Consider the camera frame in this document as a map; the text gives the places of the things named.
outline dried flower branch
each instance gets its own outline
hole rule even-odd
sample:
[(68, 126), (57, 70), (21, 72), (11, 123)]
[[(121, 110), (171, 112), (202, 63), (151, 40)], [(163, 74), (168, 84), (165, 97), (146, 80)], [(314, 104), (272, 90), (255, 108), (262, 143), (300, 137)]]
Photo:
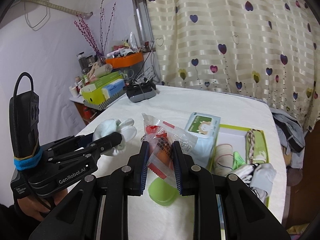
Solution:
[(110, 26), (111, 26), (112, 18), (114, 17), (113, 12), (115, 11), (115, 7), (116, 7), (116, 3), (113, 5), (113, 8), (112, 8), (112, 13), (111, 13), (111, 18), (110, 18), (110, 23), (109, 23), (108, 32), (107, 32), (107, 35), (106, 35), (106, 41), (104, 42), (104, 49), (102, 50), (102, 51), (103, 51), (103, 54), (104, 54), (104, 51), (105, 51), (105, 49), (106, 49), (106, 44), (107, 44), (108, 34), (109, 34), (109, 31), (110, 31)]
[(103, 57), (104, 56), (104, 52), (106, 49), (106, 44), (107, 44), (107, 39), (108, 39), (108, 34), (110, 31), (110, 26), (111, 26), (111, 21), (112, 18), (114, 17), (114, 11), (115, 11), (115, 6), (116, 3), (113, 5), (112, 8), (112, 13), (111, 13), (111, 18), (110, 18), (110, 23), (109, 23), (109, 28), (108, 28), (108, 32), (106, 35), (106, 40), (104, 42), (103, 45), (103, 30), (102, 30), (102, 23), (105, 17), (104, 14), (104, 8), (102, 8), (103, 5), (103, 1), (101, 1), (101, 7), (100, 7), (100, 45), (101, 45), (101, 51), (98, 49), (97, 43), (91, 33), (91, 30), (89, 28), (89, 26), (87, 25), (87, 23), (84, 21), (83, 17), (81, 15), (77, 14), (78, 17), (78, 22), (74, 21), (74, 24), (78, 27), (79, 31), (81, 32), (81, 34), (85, 37), (85, 40), (89, 43), (89, 45), (93, 48), (93, 50), (97, 53), (98, 57)]

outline snack packet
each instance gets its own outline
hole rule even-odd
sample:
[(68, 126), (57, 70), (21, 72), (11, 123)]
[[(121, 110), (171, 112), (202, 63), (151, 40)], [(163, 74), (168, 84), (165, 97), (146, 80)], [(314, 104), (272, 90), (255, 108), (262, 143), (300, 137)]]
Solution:
[(148, 141), (150, 157), (147, 166), (169, 185), (177, 187), (172, 161), (171, 144), (180, 143), (183, 153), (189, 153), (196, 145), (197, 137), (180, 127), (164, 122), (151, 115), (142, 114), (145, 135), (141, 141)]

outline human hand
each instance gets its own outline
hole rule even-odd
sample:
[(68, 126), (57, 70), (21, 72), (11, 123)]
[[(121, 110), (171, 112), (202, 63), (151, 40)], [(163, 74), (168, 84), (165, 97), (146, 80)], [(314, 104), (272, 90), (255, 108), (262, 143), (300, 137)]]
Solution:
[[(68, 194), (67, 189), (64, 189), (60, 192), (57, 192), (53, 196), (54, 204), (58, 205), (60, 201)], [(45, 206), (43, 206), (33, 195), (27, 196), (25, 198), (18, 199), (18, 204), (23, 213), (25, 213), (29, 217), (33, 217), (38, 221), (43, 221), (44, 218), (42, 217), (41, 213), (49, 212)]]

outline striped curtain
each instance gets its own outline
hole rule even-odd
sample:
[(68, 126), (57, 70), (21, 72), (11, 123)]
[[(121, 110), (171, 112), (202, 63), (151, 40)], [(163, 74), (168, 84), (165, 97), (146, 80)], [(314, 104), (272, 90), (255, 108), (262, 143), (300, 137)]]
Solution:
[(320, 28), (304, 0), (148, 0), (162, 84), (264, 100), (312, 130)]

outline blue wristband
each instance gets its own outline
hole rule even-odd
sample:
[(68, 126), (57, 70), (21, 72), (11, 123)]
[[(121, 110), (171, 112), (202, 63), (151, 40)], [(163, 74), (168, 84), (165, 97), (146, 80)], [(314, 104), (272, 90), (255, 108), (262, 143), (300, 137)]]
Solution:
[(39, 151), (31, 158), (25, 160), (13, 160), (14, 165), (16, 166), (18, 171), (23, 171), (27, 169), (34, 168), (38, 165), (41, 157), (42, 157), (43, 149), (40, 147)]

